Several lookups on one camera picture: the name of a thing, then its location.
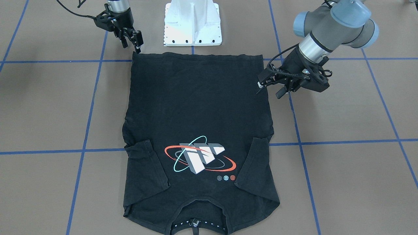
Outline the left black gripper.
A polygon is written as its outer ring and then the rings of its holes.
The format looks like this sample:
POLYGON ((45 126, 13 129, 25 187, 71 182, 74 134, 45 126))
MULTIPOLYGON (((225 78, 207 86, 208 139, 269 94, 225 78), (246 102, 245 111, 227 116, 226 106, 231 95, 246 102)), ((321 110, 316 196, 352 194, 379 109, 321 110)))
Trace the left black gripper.
POLYGON ((296 47, 285 58, 280 68, 267 67, 259 73, 257 85, 262 89, 278 83, 283 84, 284 86, 276 93, 277 99, 290 92, 296 92, 299 88, 323 92, 330 87, 328 77, 332 75, 332 71, 323 69, 323 65, 328 60, 329 58, 324 56, 320 58, 319 63, 312 63, 296 47))

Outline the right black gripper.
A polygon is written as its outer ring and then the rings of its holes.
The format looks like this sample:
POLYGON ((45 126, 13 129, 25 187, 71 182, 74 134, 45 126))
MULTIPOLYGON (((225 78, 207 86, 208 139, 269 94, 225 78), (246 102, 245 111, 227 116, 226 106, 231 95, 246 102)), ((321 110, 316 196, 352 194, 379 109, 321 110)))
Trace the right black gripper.
POLYGON ((125 38, 128 37, 135 48, 135 52, 137 54, 141 52, 141 46, 144 43, 142 32, 136 31, 133 27, 134 19, 131 8, 124 12, 113 12, 110 9, 106 9, 100 15, 94 17, 94 23, 101 29, 113 32, 115 37, 119 38, 124 49, 128 47, 125 38))

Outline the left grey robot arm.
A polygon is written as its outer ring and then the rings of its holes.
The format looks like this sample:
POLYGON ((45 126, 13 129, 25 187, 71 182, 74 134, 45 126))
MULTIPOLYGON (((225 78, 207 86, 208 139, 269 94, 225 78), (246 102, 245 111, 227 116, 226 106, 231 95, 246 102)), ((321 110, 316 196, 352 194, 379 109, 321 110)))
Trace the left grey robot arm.
POLYGON ((325 0, 314 11, 300 12, 294 19, 294 34, 302 41, 284 50, 289 52, 280 67, 273 59, 258 75, 258 86, 282 84, 277 98, 300 88, 323 92, 332 71, 323 65, 340 45, 364 49, 378 39, 379 27, 363 0, 325 0))

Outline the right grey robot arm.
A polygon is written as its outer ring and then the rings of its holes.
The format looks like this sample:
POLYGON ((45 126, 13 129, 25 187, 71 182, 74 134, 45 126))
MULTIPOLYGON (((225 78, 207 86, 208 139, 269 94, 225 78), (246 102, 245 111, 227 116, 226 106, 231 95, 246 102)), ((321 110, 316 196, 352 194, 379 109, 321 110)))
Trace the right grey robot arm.
POLYGON ((105 10, 93 18, 95 25, 113 32, 123 46, 127 48, 127 39, 133 44, 136 54, 141 52, 144 41, 142 32, 134 29, 134 18, 128 0, 108 0, 105 10))

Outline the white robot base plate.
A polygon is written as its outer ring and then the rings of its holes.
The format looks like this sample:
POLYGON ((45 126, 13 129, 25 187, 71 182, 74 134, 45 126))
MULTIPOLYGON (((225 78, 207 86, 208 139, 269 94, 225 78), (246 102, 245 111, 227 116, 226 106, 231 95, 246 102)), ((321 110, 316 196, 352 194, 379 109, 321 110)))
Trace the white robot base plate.
POLYGON ((163 45, 222 44, 219 5, 212 0, 172 0, 165 5, 163 45))

